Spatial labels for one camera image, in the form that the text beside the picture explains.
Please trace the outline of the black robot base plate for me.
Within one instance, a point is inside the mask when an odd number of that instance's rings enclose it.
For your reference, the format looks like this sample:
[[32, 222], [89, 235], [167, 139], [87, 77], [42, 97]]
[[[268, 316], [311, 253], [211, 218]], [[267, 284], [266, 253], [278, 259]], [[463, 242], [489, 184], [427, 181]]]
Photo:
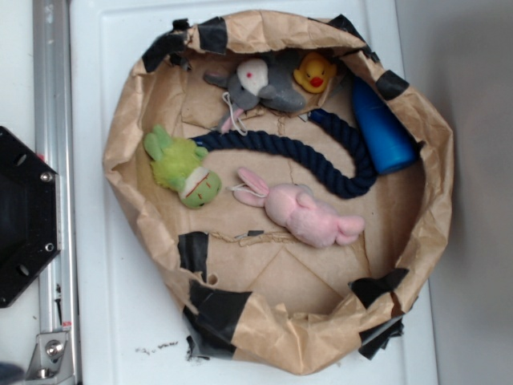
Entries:
[[11, 306], [59, 252], [58, 174], [1, 128], [1, 308]]

